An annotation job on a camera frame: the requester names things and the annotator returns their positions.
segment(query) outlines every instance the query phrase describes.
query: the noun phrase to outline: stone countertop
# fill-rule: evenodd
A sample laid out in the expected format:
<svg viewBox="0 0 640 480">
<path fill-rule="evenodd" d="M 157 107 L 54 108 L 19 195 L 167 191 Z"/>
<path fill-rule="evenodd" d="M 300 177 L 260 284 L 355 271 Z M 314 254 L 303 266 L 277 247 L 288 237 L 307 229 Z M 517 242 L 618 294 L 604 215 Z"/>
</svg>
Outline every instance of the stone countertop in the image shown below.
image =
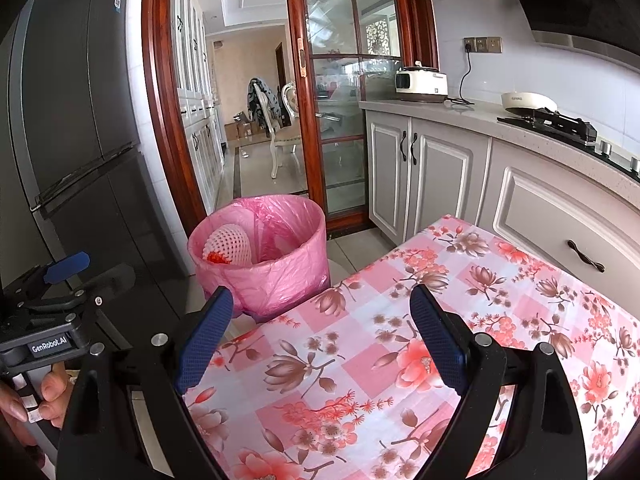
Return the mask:
<svg viewBox="0 0 640 480">
<path fill-rule="evenodd" d="M 363 110 L 386 112 L 457 126 L 494 139 L 510 142 L 546 156 L 596 181 L 601 187 L 640 210 L 640 184 L 631 176 L 564 142 L 524 128 L 499 123 L 498 117 L 516 117 L 500 105 L 476 102 L 473 106 L 410 101 L 360 101 Z"/>
</svg>

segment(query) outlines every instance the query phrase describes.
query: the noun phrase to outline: screw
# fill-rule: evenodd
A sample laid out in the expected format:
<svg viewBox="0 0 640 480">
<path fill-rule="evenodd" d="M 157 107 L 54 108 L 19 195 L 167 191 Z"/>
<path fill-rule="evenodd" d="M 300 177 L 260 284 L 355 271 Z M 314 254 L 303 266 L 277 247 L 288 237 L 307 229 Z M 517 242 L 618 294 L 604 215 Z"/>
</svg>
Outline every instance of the screw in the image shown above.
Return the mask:
<svg viewBox="0 0 640 480">
<path fill-rule="evenodd" d="M 91 355 L 98 356 L 102 352 L 104 352 L 104 344 L 103 343 L 94 343 L 94 344 L 91 345 L 91 348 L 89 348 L 89 353 Z"/>
<path fill-rule="evenodd" d="M 474 340 L 480 346 L 491 346 L 491 341 L 492 341 L 491 336 L 488 336 L 487 334 L 483 334 L 483 333 L 476 334 L 476 337 L 474 338 Z"/>
<path fill-rule="evenodd" d="M 549 343 L 540 343 L 540 351 L 545 355 L 553 355 L 554 348 Z"/>
<path fill-rule="evenodd" d="M 151 344 L 153 346 L 164 346 L 167 341 L 169 341 L 169 336 L 162 333 L 156 334 L 151 338 Z"/>
</svg>

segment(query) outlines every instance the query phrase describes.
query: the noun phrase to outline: power cord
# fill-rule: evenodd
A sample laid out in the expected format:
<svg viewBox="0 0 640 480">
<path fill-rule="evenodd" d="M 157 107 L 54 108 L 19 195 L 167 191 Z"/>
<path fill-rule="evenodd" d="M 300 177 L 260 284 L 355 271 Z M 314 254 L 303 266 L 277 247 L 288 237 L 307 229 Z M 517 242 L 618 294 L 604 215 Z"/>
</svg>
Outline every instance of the power cord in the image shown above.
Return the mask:
<svg viewBox="0 0 640 480">
<path fill-rule="evenodd" d="M 469 74 L 471 74 L 471 46 L 466 44 L 465 45 L 465 51 L 466 51 L 466 60 L 469 63 L 469 70 L 466 72 L 465 75 L 462 76 L 462 79 L 460 80 L 460 92 L 458 92 L 460 94 L 460 97 L 453 97 L 453 98 L 448 98 L 449 101 L 451 101 L 453 104 L 455 105 L 473 105 L 475 103 L 472 103 L 471 101 L 467 101 L 465 98 L 462 97 L 462 83 L 465 82 L 465 77 L 468 76 Z"/>
</svg>

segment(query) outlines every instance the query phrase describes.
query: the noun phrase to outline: beige wall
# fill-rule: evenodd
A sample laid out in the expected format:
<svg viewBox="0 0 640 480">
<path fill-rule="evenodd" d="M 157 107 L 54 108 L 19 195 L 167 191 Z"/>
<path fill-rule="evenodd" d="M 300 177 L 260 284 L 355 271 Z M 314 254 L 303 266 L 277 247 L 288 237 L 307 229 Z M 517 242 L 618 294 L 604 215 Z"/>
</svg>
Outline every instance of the beige wall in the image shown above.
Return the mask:
<svg viewBox="0 0 640 480">
<path fill-rule="evenodd" d="M 272 91 L 278 89 L 276 47 L 281 43 L 285 74 L 287 80 L 291 80 L 289 36 L 284 25 L 252 28 L 207 38 L 208 43 L 213 41 L 222 41 L 222 47 L 215 50 L 214 64 L 225 124 L 232 123 L 233 116 L 238 112 L 247 113 L 246 95 L 252 78 L 261 77 Z"/>
</svg>

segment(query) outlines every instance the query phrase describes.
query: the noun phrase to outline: blue textured pad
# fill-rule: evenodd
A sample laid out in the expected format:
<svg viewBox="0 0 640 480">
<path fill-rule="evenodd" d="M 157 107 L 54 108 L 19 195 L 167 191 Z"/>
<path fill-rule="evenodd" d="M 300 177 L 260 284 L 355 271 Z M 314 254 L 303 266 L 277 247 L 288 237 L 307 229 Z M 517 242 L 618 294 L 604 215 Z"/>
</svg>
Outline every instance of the blue textured pad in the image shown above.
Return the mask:
<svg viewBox="0 0 640 480">
<path fill-rule="evenodd" d="M 64 282 L 78 272 L 82 272 L 89 266 L 89 255 L 87 253 L 78 253 L 68 256 L 64 260 L 53 264 L 47 269 L 44 275 L 44 282 L 50 285 Z"/>
<path fill-rule="evenodd" d="M 442 381 L 462 396 L 468 386 L 465 353 L 440 319 L 433 301 L 434 298 L 430 298 L 420 286 L 416 286 L 409 300 L 411 316 Z"/>
<path fill-rule="evenodd" d="M 209 301 L 214 303 L 203 314 L 196 329 L 182 347 L 178 359 L 174 386 L 181 395 L 185 394 L 187 388 L 193 388 L 200 383 L 213 352 L 218 348 L 226 327 L 231 322 L 234 310 L 231 292 L 220 287 L 220 293 L 214 293 Z"/>
</svg>

